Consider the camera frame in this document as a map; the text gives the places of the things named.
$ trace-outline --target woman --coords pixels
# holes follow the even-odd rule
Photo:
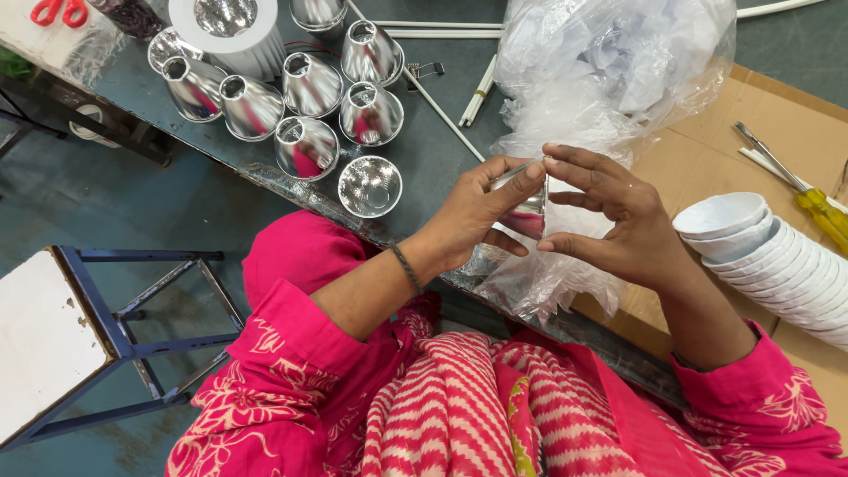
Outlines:
[[[165,474],[848,475],[810,379],[692,261],[656,190],[603,155],[543,151],[490,193],[492,179],[528,160],[496,156],[462,174],[397,250],[377,253],[305,211],[260,233],[243,263],[254,314],[194,397],[203,411]],[[491,226],[545,173],[583,191],[551,202],[616,225],[603,239],[554,233],[537,248],[659,294],[691,405],[685,422],[580,345],[532,330],[495,344],[430,337],[439,299],[416,296],[419,285],[480,242],[526,255]]]

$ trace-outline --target hand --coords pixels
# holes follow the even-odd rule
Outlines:
[[[544,167],[540,163],[532,164],[502,188],[492,192],[489,192],[489,183],[528,161],[530,159],[496,155],[460,174],[436,215],[421,231],[405,240],[401,250],[406,246],[415,248],[412,252],[415,255],[434,257],[436,262],[431,267],[435,268],[433,271],[436,274],[465,265],[471,258],[474,246],[481,242],[500,247],[514,255],[527,255],[524,245],[492,226],[505,212],[542,188]]]
[[[545,144],[545,168],[582,192],[552,193],[554,204],[602,212],[616,225],[603,239],[552,233],[536,248],[570,255],[655,291],[699,271],[672,227],[656,189],[602,154]]]

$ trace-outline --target scissors handle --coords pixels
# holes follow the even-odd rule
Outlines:
[[[59,12],[59,7],[62,6],[62,0],[41,0],[39,3],[36,3],[36,6],[33,7],[32,12],[30,12],[30,20],[36,25],[47,26],[53,23],[56,20],[56,14]],[[47,14],[44,15],[44,18],[38,19],[38,16],[42,14],[44,10],[47,10]]]
[[[70,17],[74,16],[76,12],[80,12],[80,14],[76,17],[76,20],[71,20]],[[82,0],[68,0],[68,4],[64,7],[62,21],[71,28],[79,28],[86,23],[86,20],[88,20],[88,8]]]

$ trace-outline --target pink kurta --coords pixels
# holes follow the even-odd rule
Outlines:
[[[810,379],[759,328],[739,362],[675,363],[694,438],[580,345],[430,338],[434,294],[353,340],[308,296],[368,255],[329,223],[298,212],[257,238],[254,314],[192,400],[201,415],[166,475],[848,475]]]

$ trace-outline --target blue metal stool frame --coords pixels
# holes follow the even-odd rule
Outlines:
[[[232,343],[244,329],[244,318],[233,305],[230,295],[226,292],[220,280],[209,269],[209,261],[224,260],[221,252],[198,252],[198,251],[167,251],[167,250],[102,250],[102,249],[75,249],[68,246],[50,247],[57,262],[63,268],[65,276],[71,287],[75,290],[81,300],[86,314],[91,318],[92,325],[98,331],[98,335],[104,338],[103,348],[110,355],[109,361],[99,372],[74,389],[63,400],[53,404],[45,413],[36,418],[25,429],[7,441],[0,447],[0,452],[6,452],[18,446],[30,444],[44,439],[50,439],[58,435],[87,429],[92,426],[111,423],[123,418],[138,416],[146,412],[158,411],[166,407],[185,404],[188,402],[188,393],[184,392],[188,386],[203,377],[215,366],[224,361],[229,355],[222,351],[218,356],[211,359],[191,376],[184,379],[175,388],[165,393],[162,385],[156,378],[156,374],[148,363],[148,358],[162,356],[170,353],[200,350],[213,346],[223,346]],[[87,262],[126,262],[126,261],[184,261],[180,266],[162,277],[144,293],[139,295],[129,305],[120,311],[112,313],[106,302],[100,295],[97,286],[92,281],[85,264]],[[181,340],[158,341],[153,343],[138,343],[135,335],[130,330],[129,323],[133,320],[144,318],[140,307],[153,298],[158,292],[168,286],[171,282],[182,276],[192,267],[198,266],[206,277],[218,301],[226,310],[238,333],[218,334],[215,336],[203,336],[199,338],[185,338]],[[51,422],[64,409],[74,403],[82,395],[88,392],[97,383],[111,374],[121,364],[132,361],[136,370],[142,378],[145,387],[150,391],[151,401],[141,402],[130,406],[119,407],[103,412],[95,412],[79,418],[70,418],[58,422]]]

